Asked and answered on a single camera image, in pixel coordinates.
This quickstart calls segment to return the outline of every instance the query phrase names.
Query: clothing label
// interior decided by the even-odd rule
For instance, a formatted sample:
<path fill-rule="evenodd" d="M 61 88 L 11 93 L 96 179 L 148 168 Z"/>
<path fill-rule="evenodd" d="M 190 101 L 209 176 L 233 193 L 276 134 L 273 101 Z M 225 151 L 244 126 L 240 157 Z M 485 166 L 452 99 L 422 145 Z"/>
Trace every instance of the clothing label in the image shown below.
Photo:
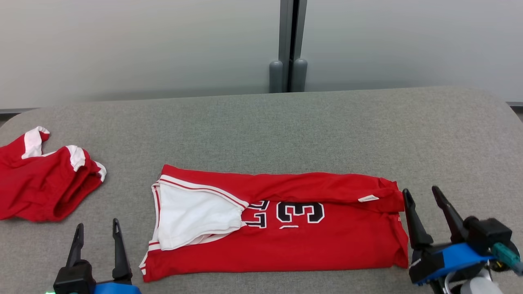
<path fill-rule="evenodd" d="M 358 201 L 360 201 L 360 202 L 367 202 L 367 201 L 373 201 L 373 200 L 380 200 L 380 198 L 378 198 L 374 195 L 369 195 L 369 196 L 365 196 L 363 198 L 358 199 Z"/>

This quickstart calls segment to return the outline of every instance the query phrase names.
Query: basketball jersey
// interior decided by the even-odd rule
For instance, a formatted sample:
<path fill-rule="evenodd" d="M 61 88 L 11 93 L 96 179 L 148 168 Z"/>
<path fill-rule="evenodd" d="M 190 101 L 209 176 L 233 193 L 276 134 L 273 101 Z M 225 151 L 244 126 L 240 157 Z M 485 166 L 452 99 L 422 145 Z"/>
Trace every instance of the basketball jersey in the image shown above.
<path fill-rule="evenodd" d="M 245 175 L 165 165 L 145 282 L 201 272 L 408 266 L 396 182 L 357 174 Z"/>
<path fill-rule="evenodd" d="M 42 154 L 49 135 L 36 127 L 0 147 L 0 220 L 61 221 L 104 181 L 105 167 L 78 146 Z"/>

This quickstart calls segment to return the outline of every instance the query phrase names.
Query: gray fabric surface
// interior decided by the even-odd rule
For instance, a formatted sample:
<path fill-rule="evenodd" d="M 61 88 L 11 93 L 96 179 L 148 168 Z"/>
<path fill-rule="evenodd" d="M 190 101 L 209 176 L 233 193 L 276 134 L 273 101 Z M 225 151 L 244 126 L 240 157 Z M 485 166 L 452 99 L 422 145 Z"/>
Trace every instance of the gray fabric surface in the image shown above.
<path fill-rule="evenodd" d="M 121 223 L 142 293 L 431 293 L 400 268 L 346 272 L 192 274 L 144 284 L 138 264 L 154 226 L 150 185 L 163 164 L 236 173 L 362 173 L 397 180 L 436 242 L 450 233 L 430 192 L 462 216 L 497 217 L 523 248 L 523 124 L 498 98 L 434 87 L 118 101 L 38 109 L 0 128 L 0 145 L 44 126 L 44 151 L 76 144 L 106 182 L 61 223 L 0 222 L 0 292 L 44 293 L 64 266 L 76 225 L 97 280 L 113 268 L 111 220 Z M 523 279 L 495 275 L 521 293 Z"/>

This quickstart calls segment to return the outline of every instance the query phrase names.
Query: clothing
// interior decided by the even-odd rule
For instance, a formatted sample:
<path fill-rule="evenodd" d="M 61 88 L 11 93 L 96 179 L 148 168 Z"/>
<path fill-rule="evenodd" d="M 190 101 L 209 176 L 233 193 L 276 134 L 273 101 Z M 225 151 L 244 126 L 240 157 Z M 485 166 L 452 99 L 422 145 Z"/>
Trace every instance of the clothing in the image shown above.
<path fill-rule="evenodd" d="M 165 165 L 146 282 L 199 272 L 408 266 L 395 182 L 357 174 L 245 175 Z"/>
<path fill-rule="evenodd" d="M 105 167 L 78 146 L 42 155 L 49 135 L 36 127 L 0 147 L 0 220 L 61 221 L 104 181 Z"/>

